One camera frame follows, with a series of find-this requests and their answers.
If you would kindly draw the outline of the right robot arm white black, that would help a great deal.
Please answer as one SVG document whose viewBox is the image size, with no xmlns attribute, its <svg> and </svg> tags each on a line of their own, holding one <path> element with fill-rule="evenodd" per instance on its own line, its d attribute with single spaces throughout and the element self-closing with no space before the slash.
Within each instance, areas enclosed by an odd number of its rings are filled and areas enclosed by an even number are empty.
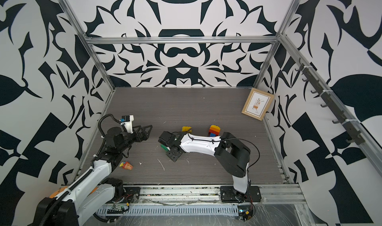
<svg viewBox="0 0 382 226">
<path fill-rule="evenodd" d="M 232 186 L 221 186 L 221 201 L 225 203 L 259 202 L 258 187 L 251 186 L 249 168 L 251 150 L 244 142 L 229 132 L 221 136 L 198 136 L 189 132 L 164 131 L 158 142 L 166 155 L 176 162 L 183 153 L 201 153 L 213 156 L 232 176 Z"/>
</svg>

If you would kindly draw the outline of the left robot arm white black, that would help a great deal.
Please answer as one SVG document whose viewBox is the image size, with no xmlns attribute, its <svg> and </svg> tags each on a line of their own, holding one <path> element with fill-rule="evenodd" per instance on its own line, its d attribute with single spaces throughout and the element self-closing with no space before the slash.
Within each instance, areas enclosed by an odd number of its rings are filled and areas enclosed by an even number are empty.
<svg viewBox="0 0 382 226">
<path fill-rule="evenodd" d="M 152 128 L 121 123 L 103 133 L 100 151 L 89 169 L 56 196 L 41 200 L 32 225 L 82 226 L 103 204 L 121 198 L 122 181 L 109 175 L 119 167 L 125 150 L 149 139 Z"/>
</svg>

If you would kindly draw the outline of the yellow curved lego brick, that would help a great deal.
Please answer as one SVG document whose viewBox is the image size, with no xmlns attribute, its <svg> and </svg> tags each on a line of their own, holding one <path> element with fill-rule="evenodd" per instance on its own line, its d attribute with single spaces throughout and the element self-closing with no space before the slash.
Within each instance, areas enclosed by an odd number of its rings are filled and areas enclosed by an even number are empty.
<svg viewBox="0 0 382 226">
<path fill-rule="evenodd" d="M 182 127 L 182 132 L 188 132 L 188 133 L 192 133 L 192 127 Z"/>
<path fill-rule="evenodd" d="M 211 125 L 210 126 L 210 130 L 214 131 L 214 132 L 219 132 L 221 130 L 221 128 L 216 126 L 216 125 Z"/>
</svg>

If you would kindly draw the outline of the dark green long lego brick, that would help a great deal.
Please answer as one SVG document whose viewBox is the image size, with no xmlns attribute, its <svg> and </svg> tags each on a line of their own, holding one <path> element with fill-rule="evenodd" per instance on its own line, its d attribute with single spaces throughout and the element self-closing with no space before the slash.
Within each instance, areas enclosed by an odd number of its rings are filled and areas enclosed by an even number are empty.
<svg viewBox="0 0 382 226">
<path fill-rule="evenodd" d="M 169 149 L 168 149 L 166 146 L 161 145 L 161 147 L 162 147 L 162 149 L 163 149 L 164 151 L 169 151 Z"/>
</svg>

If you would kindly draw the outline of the red long lego brick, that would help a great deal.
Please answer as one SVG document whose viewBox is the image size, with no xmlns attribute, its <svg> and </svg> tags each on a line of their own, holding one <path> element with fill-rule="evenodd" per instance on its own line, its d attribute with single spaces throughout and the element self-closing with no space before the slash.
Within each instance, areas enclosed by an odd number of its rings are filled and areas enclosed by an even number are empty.
<svg viewBox="0 0 382 226">
<path fill-rule="evenodd" d="M 219 136 L 219 133 L 216 133 L 216 132 L 209 132 L 208 136 L 209 136 L 209 137 Z"/>
</svg>

